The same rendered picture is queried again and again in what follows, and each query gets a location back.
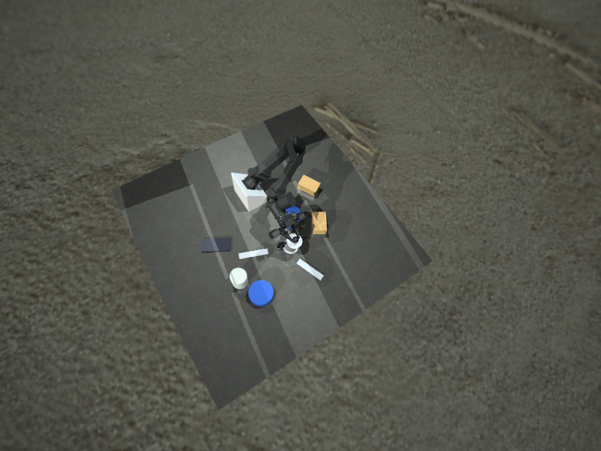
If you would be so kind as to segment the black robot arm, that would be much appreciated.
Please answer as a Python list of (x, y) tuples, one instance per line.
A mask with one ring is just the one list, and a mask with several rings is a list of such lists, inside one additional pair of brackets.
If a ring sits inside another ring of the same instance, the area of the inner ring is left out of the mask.
[[(296, 154), (299, 153), (299, 156)], [(282, 161), (290, 157), (287, 165), (283, 172), (279, 176), (278, 180), (271, 184), (267, 190), (267, 195), (273, 201), (267, 201), (265, 208), (271, 210), (273, 215), (277, 215), (284, 209), (288, 209), (295, 205), (296, 200), (291, 192), (286, 192), (286, 187), (296, 169), (302, 164), (303, 156), (306, 153), (306, 143), (296, 135), (291, 135), (285, 142), (284, 147), (275, 154), (269, 161), (264, 164), (260, 164), (255, 168), (249, 169), (248, 175), (242, 180), (246, 189), (255, 190), (259, 181), (263, 182), (271, 177), (271, 171), (277, 167)], [(295, 212), (289, 214), (285, 213), (284, 217), (280, 216), (281, 224), (289, 228), (291, 225), (296, 224), (295, 220), (298, 216)]]

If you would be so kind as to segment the white cylinder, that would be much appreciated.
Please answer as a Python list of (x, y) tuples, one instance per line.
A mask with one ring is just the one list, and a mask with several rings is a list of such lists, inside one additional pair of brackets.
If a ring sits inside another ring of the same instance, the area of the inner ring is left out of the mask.
[(243, 269), (234, 269), (230, 273), (230, 280), (235, 288), (242, 289), (248, 284), (246, 272)]

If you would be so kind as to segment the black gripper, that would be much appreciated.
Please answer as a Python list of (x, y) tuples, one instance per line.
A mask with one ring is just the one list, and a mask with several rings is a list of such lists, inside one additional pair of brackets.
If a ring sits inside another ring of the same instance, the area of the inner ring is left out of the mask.
[[(292, 243), (294, 243), (294, 241), (292, 240), (291, 236), (290, 236), (290, 235), (288, 234), (288, 232), (285, 230), (286, 226), (284, 226), (284, 227), (283, 227), (283, 225), (281, 224), (281, 221), (280, 221), (280, 216), (284, 217), (284, 216), (286, 215), (286, 214), (285, 214), (286, 212), (287, 212), (287, 211), (285, 211), (285, 209), (284, 209), (284, 210), (283, 210), (282, 212), (280, 212), (279, 214), (277, 214), (277, 215), (274, 215), (275, 219), (276, 219), (276, 220), (278, 221), (278, 223), (279, 223), (279, 226), (281, 226), (281, 227), (280, 227), (280, 228), (278, 228), (278, 229), (274, 229), (274, 230), (272, 230), (272, 231), (271, 231), (271, 232), (270, 232), (268, 235), (270, 236), (270, 238), (271, 238), (271, 239), (275, 239), (277, 236), (279, 236), (279, 235), (282, 235), (282, 236), (285, 236), (287, 239), (289, 239), (289, 240), (290, 240)], [(298, 214), (296, 214), (296, 215), (298, 216), (298, 219), (296, 219), (296, 220), (295, 220), (296, 224), (293, 224), (293, 225), (291, 225), (291, 227), (292, 227), (293, 231), (295, 232), (296, 236), (297, 236), (298, 238), (300, 238), (299, 231), (298, 231), (298, 224), (299, 224), (300, 222), (298, 222), (298, 220), (302, 220), (302, 219), (304, 219), (306, 216), (305, 216), (305, 214), (304, 214), (303, 212), (299, 212), (299, 213), (298, 213)]]

